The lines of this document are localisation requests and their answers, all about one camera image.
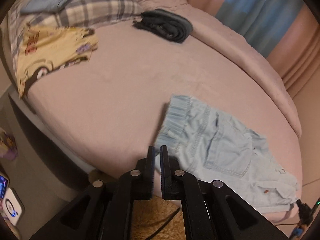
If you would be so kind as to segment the light blue denim pants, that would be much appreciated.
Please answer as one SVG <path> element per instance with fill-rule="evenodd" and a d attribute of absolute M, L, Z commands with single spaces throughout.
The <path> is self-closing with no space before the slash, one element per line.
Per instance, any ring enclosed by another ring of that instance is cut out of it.
<path fill-rule="evenodd" d="M 272 155 L 267 139 L 232 115 L 194 97 L 173 95 L 155 141 L 197 179 L 221 180 L 261 213 L 292 209 L 296 177 Z"/>

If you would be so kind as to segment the tan fuzzy rug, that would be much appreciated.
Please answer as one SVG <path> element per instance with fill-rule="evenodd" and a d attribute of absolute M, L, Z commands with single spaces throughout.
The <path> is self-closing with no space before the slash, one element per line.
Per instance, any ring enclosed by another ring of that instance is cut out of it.
<path fill-rule="evenodd" d="M 133 204 L 131 239 L 186 239 L 179 204 L 153 196 Z"/>

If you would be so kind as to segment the pink bed sheet mattress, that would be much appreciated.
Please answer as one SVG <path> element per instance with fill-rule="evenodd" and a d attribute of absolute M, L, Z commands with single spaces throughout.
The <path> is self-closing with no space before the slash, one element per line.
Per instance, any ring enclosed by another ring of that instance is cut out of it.
<path fill-rule="evenodd" d="M 38 117 L 79 159 L 118 178 L 155 146 L 171 97 L 185 95 L 263 135 L 276 161 L 302 182 L 299 137 L 232 61 L 195 37 L 176 44 L 130 22 L 96 33 L 99 47 L 88 62 L 47 74 L 28 91 Z M 262 214 L 279 222 L 296 213 L 293 205 Z"/>

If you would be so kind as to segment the white electronic device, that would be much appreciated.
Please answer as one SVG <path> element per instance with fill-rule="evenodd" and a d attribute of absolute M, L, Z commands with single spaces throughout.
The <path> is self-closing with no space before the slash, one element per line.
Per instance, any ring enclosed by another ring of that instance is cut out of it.
<path fill-rule="evenodd" d="M 25 213 L 25 207 L 18 197 L 16 191 L 8 188 L 2 201 L 2 208 L 5 216 L 13 226 L 16 226 Z"/>

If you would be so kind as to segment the dark folded jeans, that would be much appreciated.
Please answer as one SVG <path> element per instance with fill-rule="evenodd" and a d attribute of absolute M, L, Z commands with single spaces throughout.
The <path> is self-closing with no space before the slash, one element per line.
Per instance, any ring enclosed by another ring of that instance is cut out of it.
<path fill-rule="evenodd" d="M 137 29 L 149 31 L 167 41 L 183 43 L 193 32 L 192 23 L 173 12 L 163 9 L 145 11 L 140 21 L 133 21 Z"/>

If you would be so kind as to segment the yellow cartoon print garment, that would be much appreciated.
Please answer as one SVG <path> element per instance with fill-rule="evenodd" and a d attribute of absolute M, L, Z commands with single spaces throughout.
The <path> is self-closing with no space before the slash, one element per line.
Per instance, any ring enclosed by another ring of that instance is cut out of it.
<path fill-rule="evenodd" d="M 47 74 L 88 61 L 97 47 L 92 28 L 25 25 L 17 55 L 19 96 L 27 96 L 31 86 Z"/>

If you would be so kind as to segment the pink curtain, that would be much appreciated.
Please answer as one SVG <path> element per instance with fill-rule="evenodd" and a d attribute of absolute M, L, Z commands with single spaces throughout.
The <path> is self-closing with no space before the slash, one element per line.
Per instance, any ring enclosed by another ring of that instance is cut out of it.
<path fill-rule="evenodd" d="M 215 17 L 225 0 L 187 1 Z M 305 2 L 283 38 L 265 58 L 292 93 L 319 67 L 319 23 Z"/>

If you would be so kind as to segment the plaid pillow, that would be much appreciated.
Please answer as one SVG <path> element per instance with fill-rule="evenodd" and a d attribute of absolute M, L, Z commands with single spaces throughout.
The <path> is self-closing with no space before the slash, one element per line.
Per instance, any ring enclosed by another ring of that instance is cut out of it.
<path fill-rule="evenodd" d="M 50 14 L 22 14 L 30 0 L 17 0 L 8 13 L 12 64 L 17 64 L 25 24 L 49 27 L 93 27 L 131 20 L 143 12 L 136 0 L 71 0 L 63 10 Z"/>

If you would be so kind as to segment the pink quilt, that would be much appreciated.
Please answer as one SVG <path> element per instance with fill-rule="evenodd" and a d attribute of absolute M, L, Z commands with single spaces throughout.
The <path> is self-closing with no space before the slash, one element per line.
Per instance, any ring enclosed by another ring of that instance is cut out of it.
<path fill-rule="evenodd" d="M 272 99 L 298 137 L 302 127 L 296 106 L 282 79 L 269 62 L 246 40 L 214 16 L 190 5 L 187 0 L 137 0 L 145 10 L 161 8 L 188 19 L 192 36 L 218 51 L 244 70 Z"/>

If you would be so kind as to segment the blue curtain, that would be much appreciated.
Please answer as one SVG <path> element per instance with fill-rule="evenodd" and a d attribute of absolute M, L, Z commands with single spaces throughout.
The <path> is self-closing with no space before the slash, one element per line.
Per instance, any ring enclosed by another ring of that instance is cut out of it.
<path fill-rule="evenodd" d="M 268 57 L 303 4 L 303 0 L 225 0 L 215 17 Z"/>

